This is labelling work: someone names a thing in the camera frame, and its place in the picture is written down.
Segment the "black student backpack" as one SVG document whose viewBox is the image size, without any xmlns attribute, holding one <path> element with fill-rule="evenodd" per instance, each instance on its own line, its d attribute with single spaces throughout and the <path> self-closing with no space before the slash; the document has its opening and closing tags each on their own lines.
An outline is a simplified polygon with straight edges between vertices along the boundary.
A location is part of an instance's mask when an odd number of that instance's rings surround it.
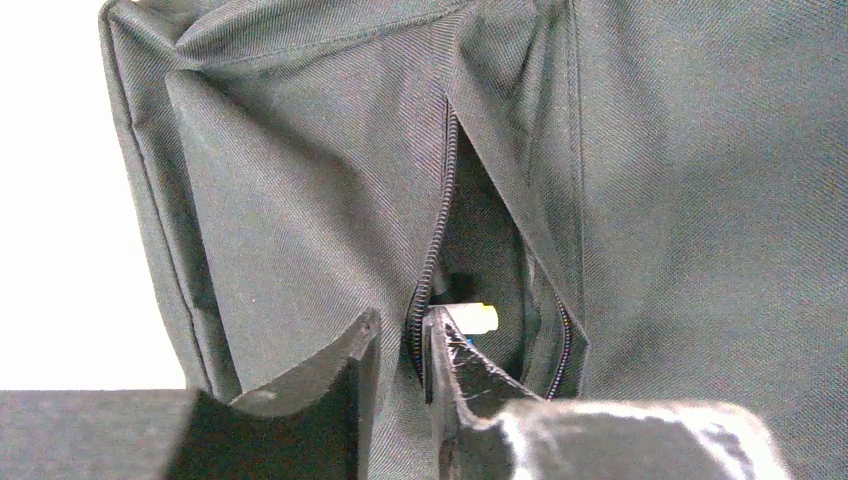
<svg viewBox="0 0 848 480">
<path fill-rule="evenodd" d="M 166 330 L 223 401 L 381 317 L 373 479 L 432 479 L 419 324 L 537 395 L 713 399 L 847 475 L 842 1 L 110 1 Z"/>
</svg>

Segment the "yellow white marker pen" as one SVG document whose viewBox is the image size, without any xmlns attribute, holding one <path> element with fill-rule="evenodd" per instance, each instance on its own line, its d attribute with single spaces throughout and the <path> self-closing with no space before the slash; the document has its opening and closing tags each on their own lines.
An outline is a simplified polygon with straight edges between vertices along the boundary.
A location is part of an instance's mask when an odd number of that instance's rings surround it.
<svg viewBox="0 0 848 480">
<path fill-rule="evenodd" d="M 499 316 L 493 305 L 460 303 L 445 305 L 457 329 L 465 336 L 482 335 L 499 327 Z"/>
</svg>

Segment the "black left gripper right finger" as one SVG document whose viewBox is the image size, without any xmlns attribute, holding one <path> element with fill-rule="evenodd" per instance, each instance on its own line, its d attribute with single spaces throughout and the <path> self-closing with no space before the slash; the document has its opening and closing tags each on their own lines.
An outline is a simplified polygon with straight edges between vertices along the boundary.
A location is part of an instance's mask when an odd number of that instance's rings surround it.
<svg viewBox="0 0 848 480">
<path fill-rule="evenodd" d="M 423 365 L 442 479 L 786 479 L 765 424 L 714 401 L 545 400 L 437 306 Z"/>
</svg>

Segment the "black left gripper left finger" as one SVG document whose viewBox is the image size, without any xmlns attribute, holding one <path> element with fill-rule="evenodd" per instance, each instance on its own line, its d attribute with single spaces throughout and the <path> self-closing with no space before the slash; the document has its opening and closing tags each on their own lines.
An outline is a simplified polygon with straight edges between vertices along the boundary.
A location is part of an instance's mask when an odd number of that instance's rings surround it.
<svg viewBox="0 0 848 480">
<path fill-rule="evenodd" d="M 380 318 L 231 402 L 199 389 L 5 391 L 5 479 L 364 479 Z"/>
</svg>

